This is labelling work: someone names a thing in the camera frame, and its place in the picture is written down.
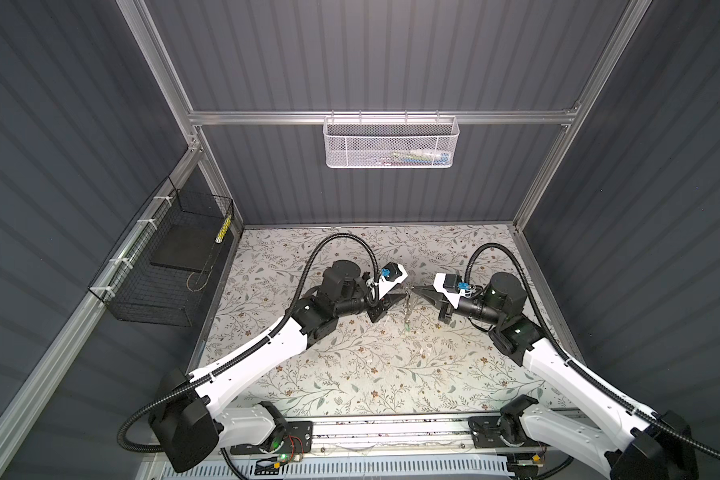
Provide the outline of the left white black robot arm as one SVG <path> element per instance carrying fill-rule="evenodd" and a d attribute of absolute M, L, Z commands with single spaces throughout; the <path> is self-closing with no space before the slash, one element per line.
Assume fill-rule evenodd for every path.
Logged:
<path fill-rule="evenodd" d="M 395 262 L 386 264 L 374 280 L 354 262 L 338 260 L 324 271 L 321 283 L 296 302 L 288 319 L 278 319 L 214 363 L 187 375 L 165 376 L 160 395 L 209 379 L 149 415 L 149 426 L 173 470 L 186 472 L 221 449 L 265 454 L 285 450 L 290 426 L 272 403 L 242 408 L 233 407 L 232 401 L 266 373 L 333 333 L 341 317 L 365 313 L 372 322 L 379 321 L 405 299 L 399 286 L 407 277 Z"/>

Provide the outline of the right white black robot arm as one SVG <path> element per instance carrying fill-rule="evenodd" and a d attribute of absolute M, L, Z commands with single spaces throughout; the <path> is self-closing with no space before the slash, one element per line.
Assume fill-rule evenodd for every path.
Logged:
<path fill-rule="evenodd" d="M 671 413 L 639 418 L 637 402 L 570 357 L 524 314 L 529 296 L 516 276 L 499 272 L 480 287 L 438 273 L 432 285 L 413 291 L 439 309 L 441 320 L 457 314 L 487 322 L 500 353 L 557 389 L 591 421 L 585 425 L 523 394 L 500 410 L 497 427 L 507 445 L 547 444 L 608 479 L 698 478 L 693 448 L 668 431 L 687 433 L 688 424 Z"/>

